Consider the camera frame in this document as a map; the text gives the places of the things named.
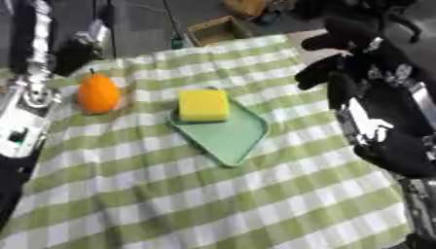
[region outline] checkered tablecloth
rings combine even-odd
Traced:
[[[81,113],[88,73],[54,81],[64,96],[2,248],[380,248],[410,231],[397,188],[357,158],[322,88],[276,35],[103,61],[117,110]],[[166,124],[180,89],[225,89],[264,117],[269,136],[225,168]]]

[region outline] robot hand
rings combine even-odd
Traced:
[[[344,129],[352,127],[353,132],[345,135],[363,160],[410,178],[436,176],[422,140],[434,129],[409,90],[425,81],[428,94],[436,96],[431,94],[436,85],[402,51],[364,24],[330,18],[325,27],[327,33],[307,39],[303,47],[346,53],[303,70],[296,76],[299,88],[328,83],[330,108]]]

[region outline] floor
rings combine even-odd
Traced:
[[[163,0],[114,0],[117,8],[116,26],[117,49],[120,56],[133,56],[152,53],[169,48],[169,39],[173,35],[168,22]],[[179,27],[186,27],[211,19],[227,16],[230,13],[223,6],[223,0],[168,0]],[[90,0],[57,0],[55,16],[59,22],[57,31],[60,43],[76,31],[85,30],[91,21]],[[410,17],[423,29],[423,40],[416,45],[407,43],[409,32],[403,27],[392,24],[388,36],[402,47],[411,58],[428,71],[436,60],[436,1],[419,0],[410,9]],[[9,15],[3,1],[0,1],[0,67],[7,65],[6,54],[9,46]],[[250,22],[245,25],[255,35],[290,33],[312,30],[322,27],[320,20],[303,21],[284,14],[270,26],[258,26]]]

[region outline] robotic arm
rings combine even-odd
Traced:
[[[105,6],[88,31],[78,32],[54,51],[56,22],[51,0],[18,0],[13,18],[9,66],[14,77],[0,95],[0,230],[30,178],[61,94],[46,85],[101,57],[114,21]]]
[[[309,38],[309,51],[345,51],[296,76],[300,89],[327,83],[334,110],[354,152],[389,170],[403,189],[415,232],[410,248],[436,246],[436,82],[403,52],[365,25],[326,21],[327,33]]]

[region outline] chair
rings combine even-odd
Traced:
[[[361,0],[359,7],[378,19],[379,31],[383,32],[387,21],[393,21],[408,27],[414,33],[410,43],[420,40],[421,30],[411,20],[407,19],[407,9],[415,4],[417,0]]]

